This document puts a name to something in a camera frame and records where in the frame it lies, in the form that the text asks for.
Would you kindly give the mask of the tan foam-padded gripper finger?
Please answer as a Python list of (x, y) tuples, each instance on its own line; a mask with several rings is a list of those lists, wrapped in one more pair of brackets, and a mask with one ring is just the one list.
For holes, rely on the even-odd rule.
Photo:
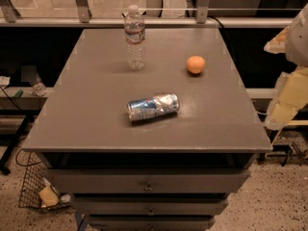
[(264, 121), (266, 128), (280, 130), (308, 104), (308, 67), (298, 66), (292, 73), (282, 72)]

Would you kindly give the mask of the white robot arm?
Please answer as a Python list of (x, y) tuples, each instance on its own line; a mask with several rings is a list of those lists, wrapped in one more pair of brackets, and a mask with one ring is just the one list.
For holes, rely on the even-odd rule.
[(292, 24), (283, 29), (264, 46), (268, 53), (284, 53), (296, 69), (278, 77), (272, 100), (267, 109), (265, 126), (280, 130), (308, 104), (308, 5), (295, 17)]

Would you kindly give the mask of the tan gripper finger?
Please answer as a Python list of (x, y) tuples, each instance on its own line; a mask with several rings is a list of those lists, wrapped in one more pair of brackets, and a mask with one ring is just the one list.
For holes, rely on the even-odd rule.
[(285, 43), (290, 27), (287, 26), (279, 32), (274, 38), (266, 43), (264, 50), (271, 54), (280, 54), (286, 51)]

